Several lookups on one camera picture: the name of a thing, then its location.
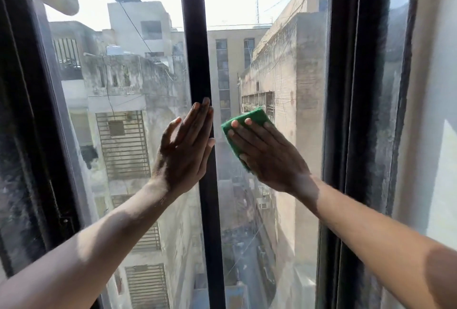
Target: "finger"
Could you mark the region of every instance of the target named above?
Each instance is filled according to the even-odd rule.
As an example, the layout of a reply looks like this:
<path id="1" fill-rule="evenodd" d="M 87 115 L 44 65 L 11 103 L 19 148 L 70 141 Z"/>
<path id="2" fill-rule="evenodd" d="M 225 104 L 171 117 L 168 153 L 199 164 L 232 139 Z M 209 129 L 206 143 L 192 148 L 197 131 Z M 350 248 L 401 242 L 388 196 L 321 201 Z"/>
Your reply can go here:
<path id="1" fill-rule="evenodd" d="M 255 162 L 255 160 L 254 160 L 252 157 L 247 156 L 246 154 L 241 154 L 241 155 L 239 156 L 239 158 L 245 162 L 245 164 L 250 168 L 250 170 L 251 170 L 256 176 L 260 176 L 260 168 L 259 168 L 259 166 L 257 165 L 257 162 Z"/>
<path id="2" fill-rule="evenodd" d="M 269 133 L 264 127 L 260 126 L 258 123 L 252 121 L 251 118 L 248 118 L 244 121 L 244 123 L 252 130 L 255 134 L 257 134 L 266 144 L 277 148 L 279 143 L 273 137 L 271 133 Z"/>
<path id="3" fill-rule="evenodd" d="M 162 134 L 162 140 L 160 142 L 161 147 L 167 147 L 171 143 L 171 135 L 173 134 L 173 131 L 176 130 L 180 122 L 181 117 L 177 117 L 175 120 L 171 121 L 168 124 L 167 128 Z"/>
<path id="4" fill-rule="evenodd" d="M 232 127 L 237 134 L 247 140 L 250 144 L 254 145 L 260 151 L 267 151 L 268 145 L 261 140 L 254 132 L 246 129 L 239 123 L 239 121 L 234 120 L 232 121 Z"/>
<path id="5" fill-rule="evenodd" d="M 200 164 L 200 168 L 198 169 L 198 175 L 202 178 L 206 173 L 206 165 L 208 163 L 209 155 L 211 154 L 211 150 L 213 149 L 214 145 L 216 144 L 216 140 L 214 138 L 210 138 L 207 141 L 205 152 L 203 153 L 202 162 Z"/>
<path id="6" fill-rule="evenodd" d="M 284 137 L 284 135 L 279 132 L 279 130 L 269 122 L 265 122 L 263 127 L 273 135 L 273 137 L 282 145 L 289 145 L 289 141 Z"/>
<path id="7" fill-rule="evenodd" d="M 186 137 L 184 137 L 183 142 L 188 145 L 193 145 L 195 140 L 197 139 L 198 133 L 203 127 L 205 123 L 206 116 L 208 114 L 209 109 L 209 98 L 204 98 L 203 103 L 198 109 L 197 116 L 195 117 L 189 131 L 187 132 Z"/>
<path id="8" fill-rule="evenodd" d="M 214 116 L 214 109 L 213 107 L 209 106 L 208 114 L 206 115 L 205 122 L 203 123 L 203 127 L 200 130 L 200 133 L 195 140 L 194 146 L 197 149 L 201 149 L 203 153 L 206 144 L 208 143 L 208 138 L 211 133 L 211 128 L 213 127 L 213 116 Z"/>
<path id="9" fill-rule="evenodd" d="M 249 142 L 245 141 L 239 134 L 235 133 L 232 129 L 230 129 L 227 133 L 230 137 L 232 142 L 243 152 L 249 156 L 259 156 L 260 151 Z"/>
<path id="10" fill-rule="evenodd" d="M 191 127 L 193 121 L 195 120 L 195 117 L 198 114 L 199 108 L 200 108 L 200 104 L 198 102 L 195 102 L 193 104 L 191 110 L 189 111 L 189 113 L 184 118 L 184 121 L 182 122 L 181 126 L 179 127 L 178 134 L 176 135 L 176 138 L 173 141 L 176 145 L 181 144 L 184 137 L 186 137 L 187 132 L 189 132 L 189 128 Z"/>

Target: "hand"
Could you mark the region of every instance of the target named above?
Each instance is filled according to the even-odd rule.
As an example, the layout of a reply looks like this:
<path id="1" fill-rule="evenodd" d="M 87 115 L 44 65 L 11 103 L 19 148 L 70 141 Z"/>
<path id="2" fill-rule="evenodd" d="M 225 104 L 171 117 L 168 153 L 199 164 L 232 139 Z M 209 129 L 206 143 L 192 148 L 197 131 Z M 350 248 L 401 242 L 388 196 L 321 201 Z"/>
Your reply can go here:
<path id="1" fill-rule="evenodd" d="M 244 152 L 240 158 L 262 183 L 272 189 L 296 196 L 303 175 L 309 168 L 298 150 L 271 123 L 260 126 L 247 118 L 243 127 L 232 121 L 235 131 L 228 132 L 232 141 Z"/>
<path id="2" fill-rule="evenodd" d="M 195 103 L 181 123 L 176 118 L 169 123 L 162 135 L 152 178 L 164 179 L 167 192 L 174 198 L 189 191 L 206 173 L 206 164 L 214 138 L 209 138 L 213 125 L 213 107 L 209 98 Z M 171 135 L 180 125 L 174 140 Z"/>

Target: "glass pane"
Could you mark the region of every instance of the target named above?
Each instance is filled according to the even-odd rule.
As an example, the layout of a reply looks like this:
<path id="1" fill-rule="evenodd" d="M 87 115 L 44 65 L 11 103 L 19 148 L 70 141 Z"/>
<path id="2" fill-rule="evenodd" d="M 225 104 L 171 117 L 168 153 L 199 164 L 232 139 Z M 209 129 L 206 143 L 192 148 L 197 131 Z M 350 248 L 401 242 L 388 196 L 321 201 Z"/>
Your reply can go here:
<path id="1" fill-rule="evenodd" d="M 191 99 L 181 0 L 78 3 L 67 16 L 34 0 L 47 18 L 39 25 L 50 80 L 65 98 L 58 107 L 80 149 L 86 192 L 78 201 L 88 202 L 88 225 L 148 181 L 163 130 L 187 114 Z M 207 283 L 195 186 L 135 245 L 103 300 L 107 308 L 189 308 L 208 296 Z"/>
<path id="2" fill-rule="evenodd" d="M 213 105 L 221 106 L 214 125 L 227 307 L 313 308 L 317 218 L 247 173 L 218 124 L 263 107 L 320 175 L 327 8 L 323 0 L 205 2 Z M 226 95 L 218 81 L 220 39 L 228 54 L 230 110 L 222 108 Z"/>

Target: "window frame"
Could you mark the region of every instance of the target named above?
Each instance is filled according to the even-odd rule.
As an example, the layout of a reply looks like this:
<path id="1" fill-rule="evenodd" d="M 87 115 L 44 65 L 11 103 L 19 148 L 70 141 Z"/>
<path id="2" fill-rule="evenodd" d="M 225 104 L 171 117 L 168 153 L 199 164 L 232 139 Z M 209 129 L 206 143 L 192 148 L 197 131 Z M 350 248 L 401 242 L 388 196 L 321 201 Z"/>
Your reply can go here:
<path id="1" fill-rule="evenodd" d="M 322 176 L 328 184 L 364 202 L 363 192 L 370 183 L 358 183 L 360 175 L 357 173 L 369 171 L 367 154 L 370 149 L 357 150 L 355 145 L 366 140 L 364 131 L 370 127 L 367 121 L 376 109 L 373 96 L 367 94 L 366 89 L 372 92 L 376 83 L 375 47 L 379 26 L 385 20 L 373 0 L 328 1 L 332 18 L 328 28 Z M 7 29 L 2 33 L 6 43 L 1 49 L 2 80 L 6 93 L 15 97 L 11 100 L 11 108 L 18 120 L 44 220 L 50 229 L 50 250 L 87 224 L 88 207 L 84 200 L 82 174 L 75 161 L 75 145 L 69 142 L 73 136 L 70 118 L 66 111 L 57 108 L 57 105 L 65 105 L 62 88 L 50 81 L 58 76 L 58 67 L 50 56 L 53 45 L 49 27 L 43 26 L 46 24 L 44 8 L 33 14 L 28 7 L 31 0 L 0 0 L 0 3 L 0 21 Z M 204 96 L 211 97 L 205 3 L 204 0 L 182 0 L 182 5 L 191 101 L 196 102 Z M 374 11 L 371 23 L 363 18 L 368 11 Z M 36 32 L 37 26 L 41 26 L 43 38 Z M 407 87 L 406 74 L 402 81 Z M 62 146 L 62 151 L 56 151 L 56 144 Z M 219 206 L 218 195 L 214 194 L 217 192 L 214 152 L 199 188 L 210 307 L 224 309 L 219 209 L 214 209 Z M 73 197 L 64 194 L 70 191 L 74 193 Z M 328 228 L 320 225 L 316 307 L 353 306 L 357 300 L 356 285 L 361 281 L 357 274 L 360 267 L 355 255 Z M 101 301 L 94 304 L 94 308 L 109 307 L 109 301 L 104 300 L 106 295 L 101 295 Z"/>

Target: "green sponge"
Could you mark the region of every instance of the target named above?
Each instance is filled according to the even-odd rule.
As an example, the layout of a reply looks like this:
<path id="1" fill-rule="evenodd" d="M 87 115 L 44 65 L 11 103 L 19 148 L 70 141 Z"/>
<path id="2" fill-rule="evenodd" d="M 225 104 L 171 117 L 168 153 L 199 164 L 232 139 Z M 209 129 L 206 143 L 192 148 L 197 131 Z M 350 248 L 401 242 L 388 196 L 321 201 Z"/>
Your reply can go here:
<path id="1" fill-rule="evenodd" d="M 259 107 L 259 108 L 256 108 L 255 110 L 253 110 L 253 111 L 251 111 L 249 113 L 245 113 L 245 114 L 239 115 L 237 117 L 234 117 L 234 118 L 230 119 L 229 121 L 224 122 L 221 125 L 222 131 L 225 133 L 225 137 L 227 138 L 227 141 L 229 142 L 228 144 L 230 144 L 230 146 L 231 146 L 231 148 L 233 150 L 233 153 L 236 155 L 236 157 L 239 160 L 240 160 L 239 155 L 242 154 L 243 152 L 240 150 L 240 148 L 238 148 L 232 142 L 232 139 L 227 135 L 227 133 L 229 132 L 229 130 L 231 128 L 233 128 L 232 127 L 232 121 L 237 120 L 241 125 L 246 126 L 246 124 L 244 123 L 244 120 L 248 119 L 248 118 L 251 118 L 253 122 L 259 124 L 260 126 L 263 126 L 263 124 L 265 122 L 271 123 L 271 120 L 265 114 L 265 112 L 262 109 L 262 107 Z M 246 170 L 248 172 L 251 172 L 250 168 L 242 160 L 240 160 L 240 162 L 243 164 L 243 166 L 246 168 Z"/>

